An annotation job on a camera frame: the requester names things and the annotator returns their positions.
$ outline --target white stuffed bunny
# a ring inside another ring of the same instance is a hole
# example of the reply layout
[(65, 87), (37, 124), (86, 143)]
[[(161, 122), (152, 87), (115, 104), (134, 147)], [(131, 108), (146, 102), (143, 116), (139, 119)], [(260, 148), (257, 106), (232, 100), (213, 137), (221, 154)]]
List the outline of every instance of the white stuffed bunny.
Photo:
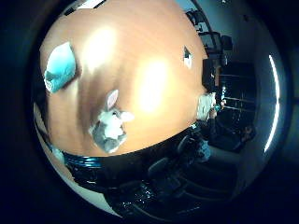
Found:
[(122, 129), (122, 124), (134, 119), (132, 113), (120, 111), (114, 107), (118, 96), (118, 90), (111, 91), (107, 95), (104, 109), (95, 125), (89, 130), (94, 143), (107, 153), (115, 152), (126, 140), (127, 135)]

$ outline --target office chair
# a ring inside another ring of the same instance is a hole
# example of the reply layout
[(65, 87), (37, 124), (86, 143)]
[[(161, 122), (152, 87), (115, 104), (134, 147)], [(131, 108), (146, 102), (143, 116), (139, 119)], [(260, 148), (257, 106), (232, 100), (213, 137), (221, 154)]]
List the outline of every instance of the office chair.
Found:
[(164, 157), (153, 163), (148, 169), (148, 178), (151, 179), (164, 171), (168, 162), (169, 159), (167, 157)]
[(208, 58), (215, 62), (214, 66), (225, 66), (227, 57), (223, 51), (233, 49), (232, 38), (218, 32), (201, 32), (198, 34), (203, 41)]

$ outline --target black office chair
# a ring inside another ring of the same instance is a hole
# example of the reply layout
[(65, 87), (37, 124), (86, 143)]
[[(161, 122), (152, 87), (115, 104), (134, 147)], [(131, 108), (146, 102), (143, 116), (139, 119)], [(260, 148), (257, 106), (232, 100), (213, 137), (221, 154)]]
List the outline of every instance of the black office chair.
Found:
[(177, 150), (176, 153), (177, 155), (180, 155), (182, 153), (182, 151), (186, 148), (188, 142), (189, 142), (189, 136), (186, 135), (183, 137), (183, 139), (179, 142), (178, 146), (177, 146)]
[(203, 41), (208, 58), (214, 61), (214, 66), (225, 66), (227, 57), (223, 51), (233, 49), (232, 38), (228, 35), (221, 35), (218, 32), (202, 32), (198, 34)]
[(190, 10), (186, 12), (186, 16), (193, 26), (199, 25), (199, 29), (197, 31), (203, 32), (203, 27), (200, 25), (200, 22), (205, 22), (205, 18), (199, 10)]
[(164, 171), (168, 162), (169, 159), (167, 157), (164, 157), (153, 163), (148, 169), (148, 178), (151, 179), (155, 177), (157, 174)]

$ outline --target small white object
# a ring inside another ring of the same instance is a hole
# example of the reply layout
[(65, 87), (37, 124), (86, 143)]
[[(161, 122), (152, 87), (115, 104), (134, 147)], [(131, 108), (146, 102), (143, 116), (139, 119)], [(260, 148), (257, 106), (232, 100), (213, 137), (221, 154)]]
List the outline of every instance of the small white object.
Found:
[(216, 93), (208, 93), (201, 95), (198, 100), (197, 119), (207, 121), (210, 109), (216, 104)]
[(189, 69), (191, 69), (191, 67), (192, 67), (192, 55), (191, 54), (189, 54), (188, 58), (184, 58), (184, 63)]
[(85, 3), (83, 3), (78, 9), (83, 9), (83, 8), (94, 8), (97, 5), (99, 5), (101, 2), (104, 0), (87, 0)]

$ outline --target chair backrest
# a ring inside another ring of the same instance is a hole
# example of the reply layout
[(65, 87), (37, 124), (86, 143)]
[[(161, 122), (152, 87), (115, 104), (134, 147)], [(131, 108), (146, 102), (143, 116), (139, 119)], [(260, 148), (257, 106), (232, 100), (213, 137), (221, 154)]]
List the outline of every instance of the chair backrest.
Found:
[(218, 32), (199, 33), (207, 54), (222, 54), (221, 34)]
[(155, 175), (159, 174), (166, 168), (168, 162), (169, 159), (164, 157), (153, 163), (148, 169), (148, 177), (153, 178)]
[(181, 154), (181, 152), (184, 150), (186, 145), (188, 144), (189, 136), (186, 135), (183, 137), (183, 139), (179, 142), (178, 147), (177, 147), (177, 154)]

